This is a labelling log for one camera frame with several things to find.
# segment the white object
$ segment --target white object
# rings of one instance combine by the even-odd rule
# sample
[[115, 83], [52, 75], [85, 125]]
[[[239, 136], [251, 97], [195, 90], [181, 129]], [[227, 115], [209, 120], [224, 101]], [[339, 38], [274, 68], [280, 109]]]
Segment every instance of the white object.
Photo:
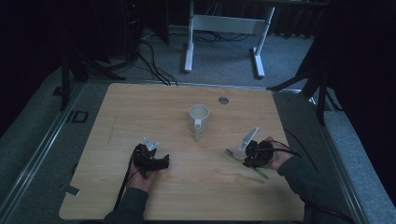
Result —
[[248, 144], [250, 143], [251, 140], [253, 140], [253, 137], [257, 133], [258, 130], [259, 130], [259, 127], [255, 127], [250, 133], [248, 133], [242, 139], [242, 145], [239, 148], [240, 151], [245, 151], [247, 149]]
[[194, 53], [194, 44], [192, 42], [193, 32], [194, 30], [201, 30], [259, 36], [259, 43], [256, 48], [252, 49], [252, 55], [254, 63], [256, 64], [258, 77], [264, 78], [265, 73], [262, 65], [261, 52], [265, 37], [267, 37], [268, 29], [271, 25], [274, 11], [275, 8], [270, 7], [263, 20], [198, 15], [194, 14], [194, 2], [190, 1], [189, 43], [187, 45], [186, 61], [184, 65], [185, 72], [190, 73], [192, 70], [192, 54]]
[[195, 142], [206, 129], [208, 118], [209, 109], [205, 105], [193, 105], [190, 108], [190, 130], [194, 133]]
[[146, 147], [148, 148], [148, 151], [154, 150], [154, 148], [158, 147], [160, 143], [158, 142], [153, 142], [149, 140], [147, 137], [143, 138], [143, 142], [145, 143]]

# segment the hand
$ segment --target hand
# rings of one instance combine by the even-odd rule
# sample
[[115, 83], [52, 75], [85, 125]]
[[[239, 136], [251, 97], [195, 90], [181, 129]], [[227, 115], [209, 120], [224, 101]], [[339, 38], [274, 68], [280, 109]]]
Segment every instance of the hand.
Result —
[[[270, 142], [273, 148], [281, 148], [281, 149], [289, 150], [287, 147], [277, 143], [272, 137], [267, 137], [264, 141]], [[287, 152], [274, 151], [273, 158], [262, 168], [268, 168], [277, 171], [277, 169], [279, 169], [279, 167], [283, 164], [283, 162], [285, 162], [286, 160], [290, 159], [293, 156], [294, 156], [293, 154]]]
[[153, 171], [148, 175], [148, 178], [145, 179], [137, 168], [134, 166], [132, 162], [131, 170], [129, 177], [131, 179], [126, 183], [126, 188], [135, 188], [135, 189], [142, 189], [143, 191], [149, 193], [155, 178], [157, 177], [159, 171]]

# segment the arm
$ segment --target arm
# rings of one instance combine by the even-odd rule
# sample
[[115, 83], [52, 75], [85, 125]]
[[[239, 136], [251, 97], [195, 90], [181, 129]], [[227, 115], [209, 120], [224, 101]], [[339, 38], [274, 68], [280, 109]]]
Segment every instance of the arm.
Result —
[[[272, 142], [273, 147], [285, 147]], [[264, 166], [276, 170], [280, 175], [285, 176], [290, 188], [304, 201], [315, 204], [340, 213], [337, 202], [343, 199], [339, 197], [336, 186], [325, 176], [320, 175], [305, 160], [293, 156], [286, 152], [274, 152], [273, 159]], [[304, 223], [348, 223], [335, 215], [329, 215], [314, 208], [309, 203], [304, 208]]]
[[119, 207], [107, 214], [107, 224], [144, 224], [143, 213], [149, 198], [149, 191], [154, 183], [158, 171], [152, 172], [145, 179], [134, 167], [131, 166], [130, 180], [122, 196]]

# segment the black cloth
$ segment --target black cloth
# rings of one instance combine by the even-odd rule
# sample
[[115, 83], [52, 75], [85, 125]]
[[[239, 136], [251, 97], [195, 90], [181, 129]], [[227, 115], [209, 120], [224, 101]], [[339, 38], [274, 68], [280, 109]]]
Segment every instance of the black cloth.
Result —
[[107, 214], [107, 224], [137, 224], [145, 223], [143, 213], [149, 195], [141, 189], [127, 189], [120, 201], [119, 207]]
[[[311, 165], [299, 157], [285, 161], [277, 170], [285, 176], [290, 188], [306, 201], [331, 209], [337, 213], [339, 202], [343, 201], [337, 193], [336, 186], [323, 175], [320, 175]], [[305, 205], [304, 223], [347, 223], [339, 217], [326, 214], [312, 206]]]
[[296, 74], [334, 90], [394, 205], [395, 39], [396, 1], [336, 0]]
[[[337, 202], [342, 200], [333, 185], [325, 176], [320, 175], [312, 166], [299, 157], [285, 161], [278, 169], [285, 176], [290, 188], [305, 200], [339, 211]], [[127, 189], [117, 210], [105, 218], [107, 224], [143, 224], [143, 213], [149, 195], [141, 189]], [[343, 219], [320, 212], [306, 205], [304, 223], [347, 223]]]

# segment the wire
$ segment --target wire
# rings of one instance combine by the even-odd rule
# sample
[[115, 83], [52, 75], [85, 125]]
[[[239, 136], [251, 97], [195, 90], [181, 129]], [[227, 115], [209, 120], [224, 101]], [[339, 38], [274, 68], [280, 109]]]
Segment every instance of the wire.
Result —
[[169, 73], [164, 72], [161, 68], [159, 68], [156, 64], [155, 64], [155, 53], [154, 53], [154, 48], [147, 43], [146, 41], [141, 40], [140, 43], [145, 44], [147, 46], [149, 46], [150, 51], [151, 51], [151, 59], [152, 59], [152, 63], [149, 63], [142, 54], [138, 53], [138, 56], [145, 62], [145, 64], [148, 66], [149, 71], [156, 77], [158, 78], [163, 84], [165, 84], [166, 86], [171, 86], [171, 82], [169, 80], [169, 78], [174, 81], [176, 83], [176, 85], [178, 85], [177, 80], [174, 76], [170, 75]]
[[[169, 37], [178, 36], [178, 35], [184, 35], [184, 36], [186, 36], [186, 35], [188, 35], [188, 34], [189, 34], [189, 30], [186, 29], [185, 31], [169, 32]], [[163, 42], [161, 39], [158, 39], [158, 40], [149, 39], [149, 37], [151, 37], [152, 35], [153, 35], [153, 36], [157, 36], [155, 33], [143, 34], [143, 37], [141, 37], [140, 39], [141, 39], [141, 40], [148, 41], [148, 42]]]
[[238, 39], [240, 36], [242, 36], [243, 34], [239, 34], [236, 37], [233, 38], [225, 38], [223, 37], [221, 34], [213, 32], [213, 31], [202, 31], [199, 32], [198, 34], [207, 34], [207, 35], [213, 35], [214, 38], [213, 39], [208, 39], [208, 38], [204, 38], [202, 36], [199, 35], [194, 35], [195, 38], [199, 38], [205, 42], [209, 42], [209, 43], [218, 43], [218, 42], [231, 42], [231, 41], [243, 41], [245, 39], [247, 39], [249, 37], [249, 35], [246, 35], [245, 37]]
[[278, 143], [278, 144], [280, 144], [280, 145], [282, 145], [282, 146], [286, 147], [286, 148], [287, 148], [287, 149], [289, 149], [290, 151], [293, 151], [293, 150], [291, 150], [291, 148], [290, 148], [290, 147], [286, 146], [286, 144], [284, 144], [284, 143], [281, 143], [281, 142], [279, 142], [279, 141], [272, 140], [272, 141], [266, 141], [266, 142], [275, 142], [275, 143]]
[[215, 8], [213, 9], [212, 16], [215, 15], [215, 13], [216, 13], [216, 8], [218, 7], [218, 3], [212, 3], [212, 6], [210, 6], [210, 8], [206, 11], [205, 15], [209, 14], [209, 11], [210, 11], [210, 9], [212, 9], [212, 7], [215, 7]]
[[166, 83], [162, 78], [159, 77], [158, 74], [156, 74], [156, 73], [152, 70], [152, 68], [151, 68], [151, 66], [150, 66], [150, 64], [149, 64], [149, 62], [143, 57], [143, 55], [141, 55], [140, 53], [138, 53], [138, 56], [139, 56], [139, 58], [141, 58], [141, 59], [143, 60], [143, 62], [145, 62], [145, 64], [146, 64], [146, 65], [148, 66], [148, 68], [150, 69], [151, 73], [152, 73], [156, 78], [158, 78], [163, 84], [165, 84], [165, 86], [169, 86], [168, 83]]
[[343, 219], [344, 221], [346, 221], [348, 223], [355, 224], [355, 221], [351, 217], [349, 217], [349, 216], [347, 216], [347, 215], [345, 215], [343, 213], [336, 212], [336, 211], [334, 211], [334, 210], [332, 210], [330, 208], [323, 207], [323, 206], [321, 206], [321, 205], [319, 205], [317, 203], [312, 203], [312, 202], [310, 202], [310, 201], [308, 201], [308, 200], [306, 200], [306, 199], [304, 199], [302, 197], [300, 197], [300, 198], [306, 205], [308, 205], [308, 206], [310, 206], [312, 208], [318, 209], [319, 211], [324, 212], [324, 213], [326, 213], [328, 215], [331, 215], [331, 216], [334, 216], [334, 217], [339, 217], [339, 218]]
[[301, 158], [301, 156], [300, 156], [300, 154], [298, 152], [294, 152], [290, 148], [289, 148], [289, 150], [287, 150], [287, 149], [283, 149], [283, 148], [268, 147], [268, 148], [257, 148], [257, 149], [254, 149], [254, 151], [255, 152], [256, 151], [282, 151], [282, 152], [287, 152], [287, 153], [290, 153], [290, 154], [292, 154], [294, 156], [298, 156], [298, 157]]
[[130, 69], [131, 67], [132, 67], [132, 65], [131, 65], [131, 66], [128, 66], [127, 68], [125, 68], [125, 69], [123, 69], [123, 70], [121, 70], [121, 71], [115, 72], [114, 74], [123, 73], [123, 72], [127, 71], [128, 69]]
[[307, 152], [306, 148], [304, 147], [303, 143], [291, 131], [289, 131], [288, 129], [283, 128], [283, 130], [285, 130], [286, 133], [290, 134], [297, 141], [297, 143], [303, 149], [306, 157], [308, 157], [308, 159], [311, 161], [312, 165], [314, 166], [315, 170], [318, 172], [318, 167], [315, 165], [315, 163], [312, 160], [311, 156], [308, 154], [308, 152]]
[[131, 176], [129, 176], [128, 179], [126, 180], [126, 183], [128, 183], [128, 181], [129, 181], [137, 172], [139, 172], [139, 170], [136, 170]]

